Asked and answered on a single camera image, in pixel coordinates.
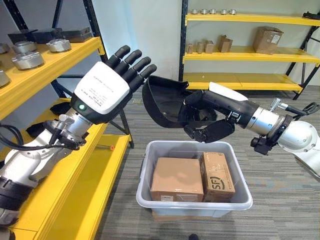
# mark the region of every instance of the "green indicator light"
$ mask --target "green indicator light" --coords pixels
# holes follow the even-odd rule
[[[78,108],[79,108],[79,110],[81,110],[81,111],[84,111],[84,110],[87,109],[87,107],[86,107],[85,105],[83,105],[83,104],[80,104],[80,105],[78,106]]]

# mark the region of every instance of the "yellow shelf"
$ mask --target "yellow shelf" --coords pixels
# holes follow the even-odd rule
[[[54,104],[66,101],[69,99],[61,98]],[[34,123],[55,118],[57,116],[48,109]],[[35,239],[44,239],[43,236],[51,229],[106,126],[106,124],[100,124],[90,127],[89,135],[86,137],[87,143],[81,146],[80,150],[73,151],[69,156],[59,161],[49,176],[32,191],[21,207],[19,221],[12,226],[14,230],[34,231],[37,232]],[[22,131],[22,134],[26,143],[32,140],[25,131]],[[1,152],[2,159],[8,151],[9,149],[4,149]]]
[[[188,89],[209,89],[209,83],[215,82],[233,90],[302,90],[285,74],[265,73],[184,73],[183,81],[189,82]]]
[[[278,47],[272,55],[256,53],[251,46],[232,46],[230,52],[185,53],[186,60],[200,61],[259,61],[259,62],[297,62],[320,64],[320,58],[310,55],[299,48]]]
[[[14,67],[11,58],[15,54],[12,50],[0,54],[3,64],[1,68],[11,79],[8,85],[0,88],[0,120],[94,51],[98,50],[100,55],[105,54],[99,37],[82,43],[71,43],[71,46],[72,49],[67,52],[52,53],[45,44],[39,44],[37,51],[41,53],[44,64],[30,70]]]
[[[187,14],[185,25],[188,21],[224,21],[224,22],[248,22],[248,23],[274,23],[274,24],[295,24],[307,26],[320,26],[320,20],[309,19],[301,16],[285,15],[259,15],[259,14]]]
[[[93,240],[129,142],[129,136],[103,135],[67,197],[46,240]]]

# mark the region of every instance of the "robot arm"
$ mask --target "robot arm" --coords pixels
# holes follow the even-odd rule
[[[108,123],[117,116],[157,69],[149,65],[149,57],[133,65],[142,55],[140,50],[122,60],[129,52],[125,45],[106,64],[97,62],[75,88],[71,109],[58,120],[45,122],[45,130],[32,142],[17,144],[0,134],[0,141],[13,149],[0,169],[0,226],[14,224],[21,205],[39,181],[57,162],[86,143],[87,130],[93,124]]]
[[[142,90],[146,110],[159,125],[184,128],[192,139],[205,143],[232,134],[235,125],[239,125],[259,135],[251,141],[256,152],[266,155],[279,144],[282,149],[294,154],[320,180],[320,138],[317,130],[307,122],[297,121],[320,109],[315,102],[300,110],[276,98],[270,109],[264,109],[244,95],[217,83],[211,82],[209,90],[190,92],[186,90],[188,84],[182,85],[164,78],[161,83],[159,81],[150,77]],[[167,97],[164,99],[167,92],[180,101],[171,101]],[[296,115],[279,115],[274,112],[276,107]],[[225,115],[225,119],[201,120],[199,115],[203,109],[218,111]]]

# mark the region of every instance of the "plastic bin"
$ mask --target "plastic bin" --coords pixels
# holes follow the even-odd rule
[[[150,188],[158,158],[199,158],[203,152],[224,153],[231,172],[235,194],[224,202],[168,202],[152,201]],[[251,208],[253,198],[246,184],[232,146],[223,141],[200,143],[196,141],[152,141],[145,150],[136,201],[152,209],[159,216],[206,216],[219,218],[232,210]]]

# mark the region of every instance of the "brown cardboard box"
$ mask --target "brown cardboard box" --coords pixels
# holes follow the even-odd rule
[[[256,53],[272,55],[278,46],[283,32],[275,27],[260,26],[257,28],[253,49]]]
[[[200,157],[203,202],[227,203],[236,192],[225,155],[204,152]]]
[[[206,54],[212,54],[212,52],[214,51],[214,43],[212,41],[205,41],[205,47],[204,47],[204,52]]]
[[[203,196],[198,159],[158,158],[151,187],[153,201],[202,202]]]
[[[194,46],[190,43],[186,46],[186,52],[192,54],[194,52]]]
[[[230,52],[233,40],[227,38],[227,35],[221,35],[218,44],[218,50],[221,53]]]
[[[197,52],[198,54],[202,54],[205,50],[205,45],[203,42],[198,41]]]

